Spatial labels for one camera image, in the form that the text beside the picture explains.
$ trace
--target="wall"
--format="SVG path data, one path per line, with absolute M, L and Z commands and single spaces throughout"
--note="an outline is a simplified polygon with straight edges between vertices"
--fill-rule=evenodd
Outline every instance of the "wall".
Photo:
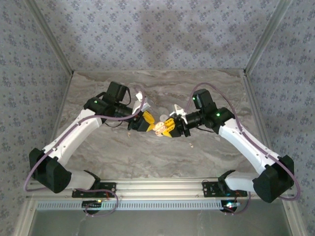
M 315 235 L 315 3 L 295 0 L 251 79 L 273 148 L 291 154 L 302 186 L 300 208 Z
M 69 76 L 23 1 L 1 0 L 0 8 L 0 236 L 9 236 L 24 199 L 28 153 L 49 141 Z
M 36 0 L 72 69 L 244 68 L 277 0 Z

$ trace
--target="marble surface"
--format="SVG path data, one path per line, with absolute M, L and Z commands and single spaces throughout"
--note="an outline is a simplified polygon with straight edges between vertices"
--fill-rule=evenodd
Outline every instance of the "marble surface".
M 185 107 L 188 95 L 197 83 L 213 83 L 228 96 L 242 124 L 257 137 L 239 70 L 75 72 L 58 133 L 70 125 L 89 98 L 106 91 L 111 81 L 130 88 L 140 85 L 154 102 L 150 112 L 156 121 L 160 115 L 168 114 L 174 103 Z M 218 93 L 208 89 L 218 107 L 228 107 Z M 191 131 L 190 137 L 170 139 L 158 137 L 154 131 L 127 131 L 126 127 L 126 123 L 117 128 L 101 126 L 74 152 L 67 167 L 89 170 L 103 179 L 218 177 L 230 169 L 253 171 L 245 157 L 216 134 L 196 129 Z

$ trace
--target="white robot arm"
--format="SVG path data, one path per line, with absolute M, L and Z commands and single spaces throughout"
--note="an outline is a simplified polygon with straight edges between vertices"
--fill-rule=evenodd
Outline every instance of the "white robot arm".
M 199 111 L 187 114 L 181 107 L 174 105 L 171 117 L 160 125 L 157 134 L 168 137 L 190 136 L 190 129 L 205 125 L 233 144 L 252 164 L 256 173 L 241 173 L 234 170 L 219 177 L 219 187 L 227 196 L 229 192 L 243 190 L 256 192 L 266 202 L 272 202 L 293 186 L 291 173 L 294 171 L 293 160 L 289 156 L 280 157 L 271 151 L 235 119 L 227 108 L 217 108 L 209 91 L 200 89 L 192 97 Z
M 137 94 L 138 100 L 133 108 L 120 103 L 128 90 L 127 87 L 112 82 L 107 92 L 101 93 L 87 101 L 84 109 L 73 123 L 52 143 L 43 150 L 34 148 L 30 152 L 31 169 L 44 155 L 47 157 L 40 163 L 33 173 L 34 179 L 45 185 L 55 193 L 64 189 L 93 189 L 100 179 L 88 171 L 66 169 L 70 157 L 80 144 L 106 119 L 100 116 L 116 117 L 117 119 L 132 116 L 142 104 L 142 94 Z M 141 112 L 137 117 L 125 119 L 128 129 L 146 132 L 154 127 L 154 119 L 146 111 L 150 107 L 148 99 L 144 98 Z

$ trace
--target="enclosure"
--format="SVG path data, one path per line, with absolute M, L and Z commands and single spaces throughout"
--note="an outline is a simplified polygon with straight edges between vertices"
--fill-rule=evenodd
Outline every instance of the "enclosure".
M 198 208 L 184 209 L 182 218 L 180 211 L 137 211 L 136 221 L 133 212 L 119 211 L 104 219 L 107 226 L 115 219 L 140 224 L 150 216 L 157 223 L 151 232 L 130 226 L 111 234 L 225 235 L 231 229 L 219 230 L 220 224 L 233 225 L 237 232 L 242 230 L 240 222 L 248 222 L 248 235 L 271 235 L 280 226 L 282 235 L 315 235 L 311 0 L 2 0 L 1 8 L 0 235 L 42 235 L 40 225 L 56 228 L 47 223 L 52 216 L 71 217 L 78 225 L 64 235 L 89 235 L 99 224 L 100 219 L 81 223 L 83 213 L 73 209 L 41 211 L 41 201 L 64 201 L 71 194 L 56 197 L 44 192 L 31 198 L 22 185 L 30 170 L 29 152 L 53 141 L 111 81 L 130 88 L 140 85 L 153 101 L 150 112 L 156 121 L 169 115 L 173 104 L 185 107 L 196 84 L 213 83 L 231 100 L 245 128 L 275 152 L 292 157 L 302 188 L 297 202 L 267 205 L 254 196 L 252 209 L 233 219 Z M 218 106 L 228 106 L 207 89 Z M 202 189 L 197 181 L 231 169 L 253 171 L 248 160 L 218 135 L 192 130 L 190 137 L 167 139 L 154 132 L 128 131 L 126 124 L 104 125 L 93 132 L 67 167 L 87 169 L 121 184 L 148 181 L 159 188 L 154 197 L 123 189 L 126 201 L 135 196 L 137 201 L 141 196 L 160 201 L 163 195 L 170 201 L 199 201 L 195 196 Z M 175 199 L 174 193 L 162 191 L 164 181 L 178 185 L 176 193 L 185 186 L 191 192 Z M 174 226 L 166 219 L 173 219 Z M 270 231 L 264 232 L 268 225 Z

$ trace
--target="purple cable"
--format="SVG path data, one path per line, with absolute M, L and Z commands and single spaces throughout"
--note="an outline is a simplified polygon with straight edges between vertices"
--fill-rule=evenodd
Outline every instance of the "purple cable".
M 109 120 L 126 120 L 126 119 L 130 119 L 133 118 L 134 116 L 136 116 L 137 114 L 139 114 L 139 112 L 141 111 L 143 105 L 144 105 L 144 92 L 142 91 L 142 89 L 140 88 L 139 91 L 142 93 L 143 99 L 141 101 L 141 105 L 138 108 L 138 110 L 132 114 L 129 115 L 127 117 L 108 117 L 108 116 L 101 116 L 101 115 L 95 115 L 95 116 L 88 116 L 85 117 L 83 119 L 81 119 L 80 121 L 78 121 L 74 126 L 72 126 L 59 140 L 58 142 L 56 142 L 56 144 L 54 145 L 53 148 L 57 148 L 59 146 L 59 144 L 77 127 L 79 126 L 82 122 L 91 119 L 91 118 L 104 118 L 104 119 L 109 119 Z M 50 149 L 47 153 L 45 153 L 40 159 L 39 161 L 36 162 L 36 164 L 33 166 L 33 168 L 31 169 L 31 171 L 29 172 L 28 176 L 26 177 L 26 180 L 24 182 L 23 185 L 23 190 L 26 192 L 34 192 L 37 190 L 44 190 L 47 188 L 37 188 L 37 189 L 27 189 L 27 185 L 32 177 L 32 175 L 34 174 L 36 168 L 44 161 L 44 159 L 53 151 L 53 148 Z
M 294 176 L 294 174 L 284 165 L 282 164 L 278 159 L 276 159 L 275 157 L 273 157 L 272 155 L 269 155 L 264 149 L 262 149 L 260 146 L 258 146 L 252 139 L 250 139 L 250 137 L 245 133 L 243 132 L 243 128 L 241 126 L 241 122 L 237 116 L 237 113 L 232 105 L 232 103 L 230 102 L 230 100 L 223 94 L 223 92 L 221 92 L 217 87 L 215 87 L 214 85 L 208 83 L 208 82 L 202 82 L 202 83 L 199 83 L 197 84 L 191 91 L 190 95 L 189 95 L 189 100 L 188 100 L 188 103 L 185 107 L 185 111 L 187 112 L 188 111 L 188 108 L 189 108 L 189 105 L 191 103 L 191 99 L 192 99 L 192 96 L 193 96 L 193 93 L 197 90 L 197 88 L 201 85 L 208 85 L 210 87 L 212 87 L 214 90 L 216 90 L 226 101 L 227 103 L 229 104 L 229 106 L 231 107 L 232 109 L 232 112 L 233 114 L 235 115 L 235 120 L 236 120 L 236 123 L 237 123 L 237 126 L 238 128 L 240 129 L 240 131 L 242 132 L 243 136 L 247 139 L 248 142 L 250 142 L 255 148 L 257 148 L 261 153 L 263 153 L 264 155 L 266 155 L 267 157 L 269 157 L 271 160 L 273 160 L 274 162 L 276 162 L 279 166 L 281 166 L 287 173 L 288 175 L 292 178 L 292 180 L 294 181 L 295 185 L 296 185 L 296 190 L 297 190 L 297 193 L 295 195 L 295 197 L 293 198 L 285 198 L 285 197 L 279 197 L 280 199 L 282 200 L 286 200 L 286 201 L 296 201 L 300 198 L 301 196 L 301 187 L 300 187 L 300 184 L 297 180 L 297 178 Z
M 100 214 L 100 215 L 88 214 L 88 208 L 89 208 L 90 205 L 92 205 L 93 203 L 87 204 L 87 205 L 85 206 L 85 210 L 84 210 L 86 216 L 90 216 L 90 217 L 103 217 L 103 216 L 107 216 L 107 215 L 110 215 L 111 213 L 113 213 L 113 212 L 117 209 L 117 207 L 118 207 L 118 205 L 119 205 L 118 196 L 117 196 L 117 194 L 114 193 L 113 191 L 110 191 L 110 190 L 107 190 L 107 189 L 85 190 L 85 189 L 81 189 L 81 188 L 78 188 L 77 190 L 83 191 L 83 192 L 87 192 L 87 193 L 106 192 L 106 193 L 110 193 L 110 194 L 114 195 L 114 197 L 116 198 L 116 204 L 115 204 L 114 208 L 111 209 L 110 212 L 105 213 L 105 214 Z

